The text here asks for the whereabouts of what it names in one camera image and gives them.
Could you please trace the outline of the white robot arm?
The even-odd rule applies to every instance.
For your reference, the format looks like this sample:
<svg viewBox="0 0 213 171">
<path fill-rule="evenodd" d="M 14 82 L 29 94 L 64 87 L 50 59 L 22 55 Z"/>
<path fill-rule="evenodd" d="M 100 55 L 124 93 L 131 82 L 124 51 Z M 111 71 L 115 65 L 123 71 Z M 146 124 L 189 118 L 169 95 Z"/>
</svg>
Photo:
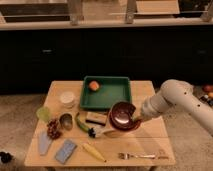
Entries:
<svg viewBox="0 0 213 171">
<path fill-rule="evenodd" d="M 140 114 L 134 120 L 150 121 L 175 105 L 181 106 L 213 137 L 213 109 L 193 95 L 193 86 L 186 81 L 164 81 L 156 94 L 142 102 Z"/>
</svg>

